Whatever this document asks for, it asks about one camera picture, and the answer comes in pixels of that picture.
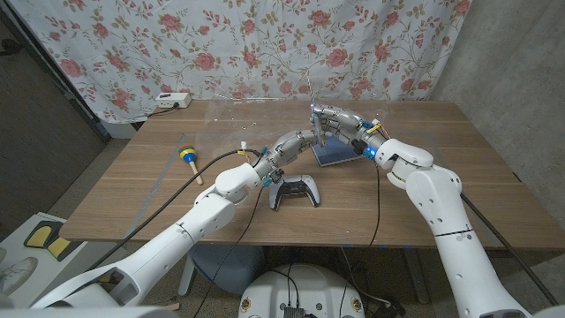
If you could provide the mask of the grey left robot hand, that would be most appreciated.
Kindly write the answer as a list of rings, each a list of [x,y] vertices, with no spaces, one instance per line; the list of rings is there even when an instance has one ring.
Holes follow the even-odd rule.
[[[254,169],[260,178],[264,178],[295,161],[302,152],[316,145],[318,141],[319,134],[313,129],[287,132],[267,149]]]

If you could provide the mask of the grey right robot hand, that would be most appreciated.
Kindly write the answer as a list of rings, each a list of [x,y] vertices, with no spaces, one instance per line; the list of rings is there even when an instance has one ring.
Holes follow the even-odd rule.
[[[365,121],[357,112],[340,107],[313,103],[311,122],[324,146],[324,138],[335,136],[341,142],[353,146],[357,155],[365,151],[375,155],[376,150],[388,140],[382,132],[380,122]]]

